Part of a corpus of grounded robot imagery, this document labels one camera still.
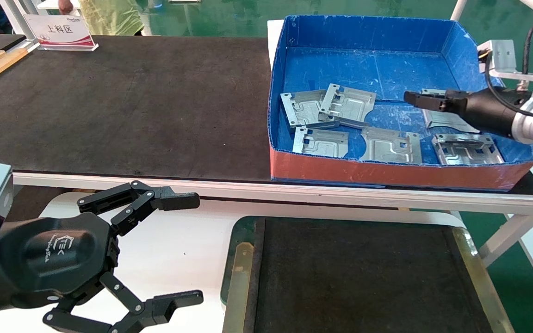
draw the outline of sign stand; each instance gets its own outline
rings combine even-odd
[[[40,50],[94,51],[98,44],[81,16],[24,15],[26,23],[40,43]]]

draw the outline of blue tray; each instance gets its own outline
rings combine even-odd
[[[477,91],[486,88],[478,71],[476,43],[454,21],[401,17],[294,15],[285,18],[277,47],[269,101],[273,149],[291,152],[280,93],[326,89],[331,83],[377,94],[365,122],[373,127],[421,134],[423,164],[440,162],[431,139],[460,133],[450,127],[427,129],[423,113],[402,100],[404,91],[423,88]],[[349,153],[358,160],[366,149],[361,130],[349,133]],[[491,135],[506,164],[533,162],[533,145]]]

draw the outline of white table frame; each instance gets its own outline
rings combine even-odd
[[[61,194],[47,205],[41,217],[76,216],[79,213],[76,202],[85,195],[81,192]],[[108,211],[100,217],[110,221],[119,211]],[[198,209],[155,211],[127,236],[119,239],[121,253],[115,276],[143,300],[156,295],[200,289],[205,301],[201,305],[176,310],[169,324],[148,327],[144,333],[222,331],[224,306],[220,301],[220,292],[231,230],[245,216],[465,227],[461,220],[447,213],[300,204],[201,200]],[[50,327],[42,324],[43,315],[52,307],[0,311],[0,332],[52,333]],[[112,294],[103,290],[85,305],[77,306],[72,313],[91,320],[114,323],[121,320],[126,309]]]
[[[26,29],[27,25],[22,16],[23,12],[33,11],[34,8],[26,6],[27,9],[21,9],[20,1],[24,0],[1,0],[1,3],[15,31],[26,34],[28,40],[34,40],[30,30]],[[521,1],[533,9],[533,0]],[[457,0],[451,17],[453,20],[459,19],[465,3],[466,0]],[[34,44],[25,47],[34,48]],[[19,185],[94,190],[104,190],[134,179],[44,173],[14,173],[14,178],[15,183]],[[533,227],[533,196],[526,195],[137,179],[149,185],[172,186],[176,191],[195,191],[201,196],[208,197],[514,214],[479,249],[486,266],[492,264]]]

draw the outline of stamped metal plate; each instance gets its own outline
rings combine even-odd
[[[366,153],[359,160],[417,164],[423,162],[421,140],[417,133],[366,126],[361,135],[366,140]]]
[[[446,91],[439,89],[421,89],[421,93],[435,93],[438,95],[443,95],[446,93]],[[423,109],[423,116],[425,117],[425,126],[428,129],[432,127],[444,126],[468,133],[480,133],[479,130],[470,126],[455,113]]]
[[[349,133],[296,128],[293,152],[327,157],[344,157],[349,152]]]
[[[500,164],[503,156],[489,135],[437,134],[433,147],[445,165]]]
[[[362,129],[366,126],[366,116],[374,109],[375,103],[374,92],[330,84],[322,101],[319,120],[336,120],[341,125]]]
[[[324,89],[282,93],[281,100],[283,101],[283,108],[285,109],[290,129],[299,126],[315,128],[338,126],[338,123],[329,123],[328,118],[326,118],[324,122],[318,120],[325,95],[326,90]]]

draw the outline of black cable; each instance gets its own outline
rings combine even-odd
[[[529,68],[529,49],[533,36],[533,27],[527,32],[527,37],[524,43],[524,58],[522,63],[522,74],[527,74]]]
[[[505,106],[506,108],[511,109],[512,111],[515,111],[517,113],[523,114],[524,116],[533,117],[533,113],[528,112],[526,110],[522,110],[522,109],[516,107],[514,104],[506,101],[505,99],[503,99],[503,97],[501,97],[501,95],[499,95],[497,90],[495,90],[495,87],[493,86],[493,82],[491,82],[491,80],[490,80],[490,74],[489,74],[489,72],[490,72],[489,69],[490,69],[491,60],[492,60],[492,57],[493,57],[493,52],[489,51],[489,54],[486,57],[487,57],[487,61],[486,61],[486,64],[484,66],[484,80],[486,81],[490,92],[493,93],[493,95],[495,96],[495,99],[497,99],[497,101],[499,101],[499,103],[503,104],[503,106]]]

